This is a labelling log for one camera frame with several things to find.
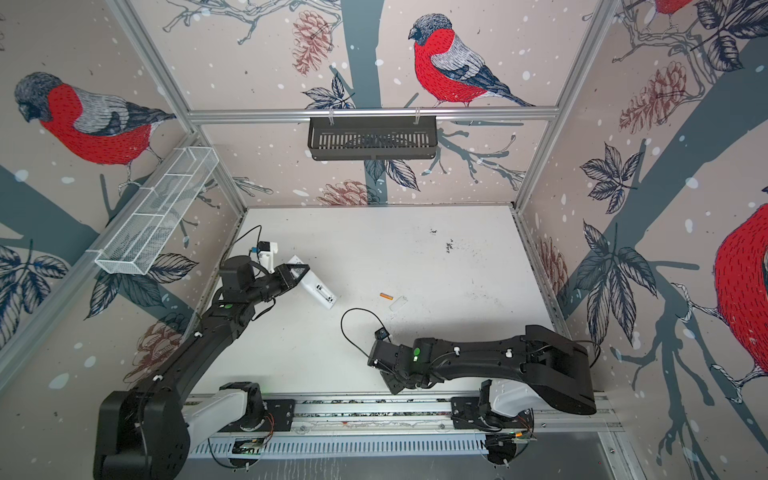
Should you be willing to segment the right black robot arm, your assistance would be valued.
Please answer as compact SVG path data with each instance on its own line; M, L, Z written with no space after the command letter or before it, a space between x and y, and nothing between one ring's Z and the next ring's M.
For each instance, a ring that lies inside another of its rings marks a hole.
M597 411L588 350L540 325L486 342L418 338L411 347L377 339L367 354L392 394L462 378L506 380L527 387L548 406L574 415Z

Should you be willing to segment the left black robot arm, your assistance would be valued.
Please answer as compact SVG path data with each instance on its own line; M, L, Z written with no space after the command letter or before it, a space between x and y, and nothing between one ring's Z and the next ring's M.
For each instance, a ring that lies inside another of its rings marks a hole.
M221 287L197 330L150 376L102 402L96 430L96 479L173 479L193 447L182 410L214 360L258 319L256 307L275 305L304 279L304 263L268 270L247 255L223 262Z

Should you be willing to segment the white battery cover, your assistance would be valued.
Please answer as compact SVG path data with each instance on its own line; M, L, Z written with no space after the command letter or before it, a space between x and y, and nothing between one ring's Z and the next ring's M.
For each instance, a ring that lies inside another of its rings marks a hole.
M391 312L396 313L399 310L401 310L407 303L408 303L408 298L405 296L400 296L393 301L389 309Z

